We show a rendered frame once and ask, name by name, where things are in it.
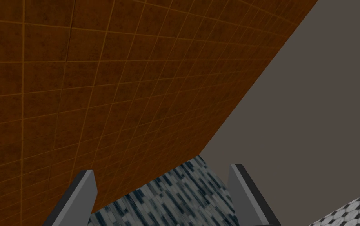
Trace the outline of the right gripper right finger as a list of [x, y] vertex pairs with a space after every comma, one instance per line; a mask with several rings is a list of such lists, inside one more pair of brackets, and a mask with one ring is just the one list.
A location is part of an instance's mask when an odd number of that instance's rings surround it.
[[229, 165], [227, 190], [240, 226], [281, 226], [242, 164]]

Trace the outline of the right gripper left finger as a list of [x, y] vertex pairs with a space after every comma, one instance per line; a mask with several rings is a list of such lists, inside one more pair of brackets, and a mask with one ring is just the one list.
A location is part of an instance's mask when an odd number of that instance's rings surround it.
[[97, 193], [94, 171], [80, 171], [43, 226], [87, 226]]

